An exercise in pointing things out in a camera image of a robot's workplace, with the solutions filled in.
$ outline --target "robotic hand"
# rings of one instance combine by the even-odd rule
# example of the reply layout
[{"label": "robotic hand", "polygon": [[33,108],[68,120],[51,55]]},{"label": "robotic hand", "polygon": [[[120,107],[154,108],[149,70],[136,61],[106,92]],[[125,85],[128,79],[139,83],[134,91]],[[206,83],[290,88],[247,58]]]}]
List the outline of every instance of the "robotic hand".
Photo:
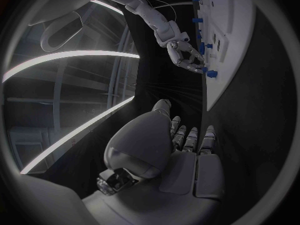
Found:
[{"label": "robotic hand", "polygon": [[[203,62],[204,58],[188,43],[190,41],[188,34],[185,31],[181,32],[175,21],[167,21],[159,11],[149,6],[146,0],[112,1],[125,5],[128,11],[141,16],[145,23],[154,31],[157,43],[162,48],[167,48],[168,54],[176,66],[194,73],[203,73],[201,66],[193,62],[195,58]],[[191,54],[189,60],[183,58],[181,51]]]}]

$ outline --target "wire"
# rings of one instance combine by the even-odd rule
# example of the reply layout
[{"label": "wire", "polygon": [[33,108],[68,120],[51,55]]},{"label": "wire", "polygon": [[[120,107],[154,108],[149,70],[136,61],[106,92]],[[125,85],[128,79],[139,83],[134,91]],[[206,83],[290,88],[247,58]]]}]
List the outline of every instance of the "wire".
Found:
[{"label": "wire", "polygon": [[174,12],[174,14],[175,14],[175,20],[174,20],[174,22],[176,22],[177,14],[176,14],[175,9],[174,9],[169,3],[165,2],[165,1],[161,1],[161,0],[156,0],[156,1],[161,2],[161,3],[164,3],[164,4],[167,4],[168,6],[170,6],[170,7],[173,9],[173,12]]}]

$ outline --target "curved light strip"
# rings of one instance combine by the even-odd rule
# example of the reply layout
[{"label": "curved light strip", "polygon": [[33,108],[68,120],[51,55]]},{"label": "curved light strip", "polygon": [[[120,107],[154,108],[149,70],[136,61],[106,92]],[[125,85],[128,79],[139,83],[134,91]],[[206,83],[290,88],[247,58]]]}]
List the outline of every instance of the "curved light strip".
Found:
[{"label": "curved light strip", "polygon": [[119,9],[117,9],[117,8],[111,6],[111,5],[108,5],[108,4],[104,3],[104,2],[101,2],[101,1],[98,1],[98,0],[92,0],[91,2],[93,2],[93,3],[95,3],[95,4],[102,5],[102,6],[104,6],[104,7],[107,7],[107,8],[109,8],[109,9],[111,9],[111,10],[114,10],[115,12],[117,12],[117,13],[119,13],[119,14],[124,15],[123,12],[121,12]]},{"label": "curved light strip", "polygon": [[39,56],[34,59],[25,61],[11,70],[7,71],[4,76],[2,83],[4,83],[7,79],[9,79],[11,76],[17,74],[18,72],[21,72],[24,69],[30,68],[34,65],[51,61],[54,59],[62,59],[62,58],[69,58],[69,57],[77,57],[77,56],[120,56],[120,57],[129,57],[129,58],[136,58],[139,59],[140,56],[136,54],[130,54],[125,52],[117,52],[117,51],[101,51],[101,50],[78,50],[78,51],[63,51],[58,53],[51,53],[45,56]]},{"label": "curved light strip", "polygon": [[135,96],[132,96],[131,98],[128,98],[127,100],[119,103],[116,106],[113,106],[112,108],[108,109],[107,111],[99,114],[98,116],[94,117],[90,121],[86,122],[85,124],[81,125],[80,127],[76,128],[75,130],[71,131],[69,134],[64,136],[62,139],[58,140],[56,143],[48,147],[45,151],[43,151],[40,155],[38,155],[33,161],[31,161],[20,173],[21,174],[27,174],[31,169],[33,169],[40,161],[42,161],[45,157],[47,157],[50,153],[52,153],[54,150],[58,149],[61,145],[63,145],[65,142],[67,142],[69,139],[74,137],[76,134],[80,133],[93,123],[97,122],[98,120],[102,119],[106,115],[110,114],[114,110],[122,107],[123,105],[129,103],[132,99],[134,99]]}]

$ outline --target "white robotic arm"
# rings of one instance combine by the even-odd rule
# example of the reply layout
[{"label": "white robotic arm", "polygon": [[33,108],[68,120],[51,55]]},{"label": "white robotic arm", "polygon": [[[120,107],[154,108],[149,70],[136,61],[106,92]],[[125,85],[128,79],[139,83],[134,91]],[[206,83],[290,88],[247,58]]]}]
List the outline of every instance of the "white robotic arm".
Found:
[{"label": "white robotic arm", "polygon": [[[188,69],[194,73],[202,74],[200,65],[193,64],[194,59],[204,61],[201,54],[188,42],[190,38],[186,32],[181,32],[177,23],[167,19],[159,11],[148,5],[146,0],[112,0],[125,5],[125,8],[133,14],[140,15],[145,23],[154,31],[157,43],[162,48],[167,48],[172,62],[178,66]],[[182,53],[189,52],[190,59],[183,59]]]}]

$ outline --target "led light bar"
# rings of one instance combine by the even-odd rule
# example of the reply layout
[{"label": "led light bar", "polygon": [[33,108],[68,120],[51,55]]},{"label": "led light bar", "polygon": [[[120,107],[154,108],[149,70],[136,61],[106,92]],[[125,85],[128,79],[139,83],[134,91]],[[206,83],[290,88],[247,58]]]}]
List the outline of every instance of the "led light bar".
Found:
[{"label": "led light bar", "polygon": [[136,58],[136,59],[140,58],[140,56],[136,54],[117,52],[117,51],[102,51],[102,50],[78,50],[78,51],[63,51],[63,52],[51,53],[48,55],[33,58],[31,60],[25,61],[15,66],[14,68],[12,68],[11,70],[7,71],[4,74],[2,83],[4,83],[11,76],[23,71],[24,69],[30,68],[34,65],[47,62],[50,60],[77,57],[77,56],[104,56],[104,55],[129,57],[129,58]]},{"label": "led light bar", "polygon": [[76,134],[80,133],[93,123],[97,122],[98,120],[102,119],[106,115],[110,114],[111,112],[117,110],[118,108],[122,107],[123,105],[129,103],[135,96],[128,98],[127,100],[119,103],[116,106],[108,109],[107,111],[99,114],[98,116],[94,117],[90,121],[86,122],[85,124],[81,125],[80,127],[76,128],[75,130],[71,131],[69,134],[64,136],[62,139],[58,140],[56,143],[48,147],[45,151],[43,151],[40,155],[38,155],[33,161],[31,161],[20,173],[27,174],[31,169],[33,169],[40,161],[42,161],[45,157],[47,157],[50,153],[54,150],[58,149],[61,145],[63,145],[66,141],[74,137]]},{"label": "led light bar", "polygon": [[119,13],[119,14],[124,15],[123,12],[121,12],[119,9],[117,9],[117,8],[111,6],[111,5],[108,5],[108,4],[104,3],[104,2],[101,2],[101,1],[98,1],[98,0],[92,0],[91,2],[93,2],[93,3],[95,3],[95,4],[102,5],[102,6],[104,6],[104,7],[107,7],[107,8],[109,8],[109,9],[111,9],[111,10],[114,10],[115,12],[117,12],[117,13]]}]

